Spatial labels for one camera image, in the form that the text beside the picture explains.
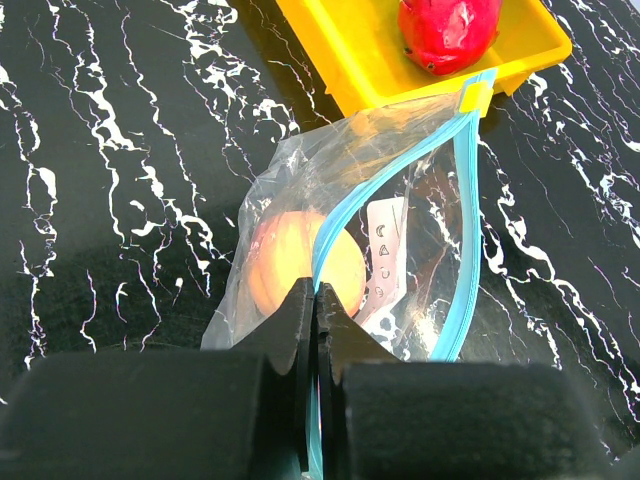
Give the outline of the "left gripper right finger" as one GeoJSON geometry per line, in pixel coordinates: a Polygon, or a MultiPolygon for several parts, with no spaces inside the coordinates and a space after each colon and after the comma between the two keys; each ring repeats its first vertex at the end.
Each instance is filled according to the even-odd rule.
{"type": "Polygon", "coordinates": [[[317,296],[328,479],[635,479],[610,462],[576,386],[543,365],[404,362],[317,296]]]}

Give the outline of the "peach fruit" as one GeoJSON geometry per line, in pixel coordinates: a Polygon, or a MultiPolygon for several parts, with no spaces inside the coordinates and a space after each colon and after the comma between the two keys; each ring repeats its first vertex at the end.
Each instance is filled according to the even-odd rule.
{"type": "MultiPolygon", "coordinates": [[[[313,243],[325,217],[316,212],[290,211],[259,225],[248,256],[248,285],[260,312],[269,316],[283,303],[294,283],[312,275],[313,243]]],[[[361,306],[366,266],[359,245],[343,230],[322,270],[349,315],[361,306]]]]}

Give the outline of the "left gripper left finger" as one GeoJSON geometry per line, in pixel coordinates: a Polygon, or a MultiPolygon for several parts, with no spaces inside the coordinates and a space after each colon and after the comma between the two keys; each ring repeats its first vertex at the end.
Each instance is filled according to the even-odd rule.
{"type": "Polygon", "coordinates": [[[300,279],[228,350],[64,353],[14,386],[5,479],[297,479],[314,293],[300,279]]]}

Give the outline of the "clear blue zip bag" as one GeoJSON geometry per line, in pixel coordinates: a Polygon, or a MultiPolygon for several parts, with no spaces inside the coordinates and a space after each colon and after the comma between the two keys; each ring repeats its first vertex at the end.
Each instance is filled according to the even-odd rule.
{"type": "Polygon", "coordinates": [[[459,357],[479,288],[477,137],[495,79],[487,70],[455,92],[363,110],[285,139],[241,204],[239,241],[225,293],[202,337],[205,350],[234,347],[272,315],[260,312],[248,285],[259,225],[290,211],[325,217],[313,243],[312,275],[300,278],[311,282],[314,302],[308,466],[297,479],[326,478],[317,296],[331,286],[321,275],[341,231],[354,238],[366,266],[360,309],[347,315],[401,361],[459,357]]]}

